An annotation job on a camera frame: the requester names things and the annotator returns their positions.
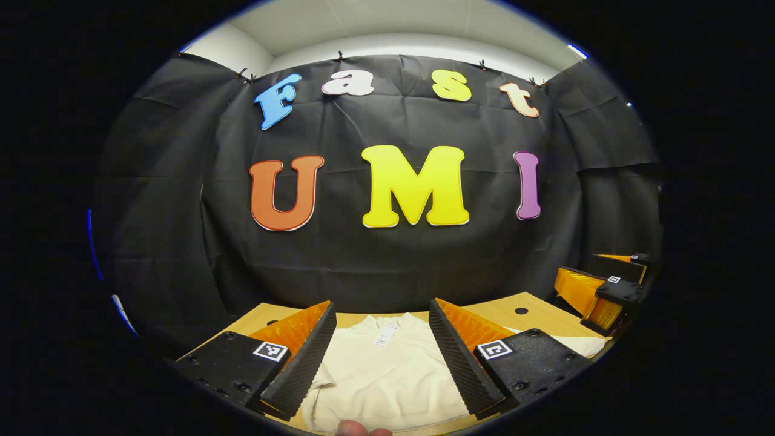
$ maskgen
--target cream t-shirt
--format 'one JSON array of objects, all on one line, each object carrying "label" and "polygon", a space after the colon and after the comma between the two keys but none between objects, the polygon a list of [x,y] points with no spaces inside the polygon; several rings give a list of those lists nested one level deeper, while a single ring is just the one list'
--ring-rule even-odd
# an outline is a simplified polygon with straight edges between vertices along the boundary
[{"label": "cream t-shirt", "polygon": [[[388,325],[397,327],[392,337],[383,338],[384,346],[375,344]],[[595,337],[555,338],[584,356],[594,355],[605,343]],[[409,431],[467,416],[468,410],[430,325],[405,313],[368,316],[360,324],[336,329],[301,415],[313,431],[335,431],[345,419],[369,431]]]}]

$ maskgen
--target letter m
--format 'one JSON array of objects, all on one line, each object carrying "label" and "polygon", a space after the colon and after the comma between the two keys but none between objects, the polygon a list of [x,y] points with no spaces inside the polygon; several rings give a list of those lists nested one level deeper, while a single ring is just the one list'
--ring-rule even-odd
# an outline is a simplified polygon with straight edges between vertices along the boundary
[{"label": "letter m", "polygon": [[460,186],[460,162],[465,158],[461,149],[434,147],[420,174],[415,173],[403,153],[393,145],[368,147],[361,155],[371,164],[371,210],[363,216],[364,226],[398,224],[398,214],[391,208],[391,193],[411,225],[420,221],[431,194],[433,207],[426,217],[429,223],[457,226],[468,222]]}]

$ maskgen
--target orange letter u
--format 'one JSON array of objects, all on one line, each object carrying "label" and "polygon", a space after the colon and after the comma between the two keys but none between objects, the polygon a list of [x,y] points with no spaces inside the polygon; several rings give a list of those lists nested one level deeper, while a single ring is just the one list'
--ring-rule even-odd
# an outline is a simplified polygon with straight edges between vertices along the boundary
[{"label": "orange letter u", "polygon": [[281,212],[274,208],[274,180],[283,169],[280,161],[263,161],[250,167],[253,192],[250,194],[250,212],[259,226],[267,230],[296,230],[305,225],[315,210],[315,183],[318,168],[323,166],[320,156],[297,157],[291,168],[298,173],[296,204]]}]

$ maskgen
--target price tag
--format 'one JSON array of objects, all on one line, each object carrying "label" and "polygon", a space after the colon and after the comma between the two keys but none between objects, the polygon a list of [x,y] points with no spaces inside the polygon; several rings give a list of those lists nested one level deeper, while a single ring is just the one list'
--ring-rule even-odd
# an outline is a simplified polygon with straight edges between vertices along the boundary
[{"label": "price tag", "polygon": [[378,347],[384,347],[387,345],[391,337],[393,337],[395,334],[396,330],[398,330],[398,326],[395,324],[388,324],[385,327],[382,327],[380,335],[377,337],[377,340],[374,341],[374,345]]}]

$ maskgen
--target screw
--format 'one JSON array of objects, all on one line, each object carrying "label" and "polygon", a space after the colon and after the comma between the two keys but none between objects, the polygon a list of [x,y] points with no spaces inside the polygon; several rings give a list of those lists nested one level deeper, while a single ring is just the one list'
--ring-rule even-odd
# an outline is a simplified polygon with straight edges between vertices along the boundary
[{"label": "screw", "polygon": [[248,386],[245,383],[234,383],[234,387],[236,387],[238,390],[240,390],[242,392],[245,392],[245,393],[253,392],[253,389],[251,389],[250,386]]}]

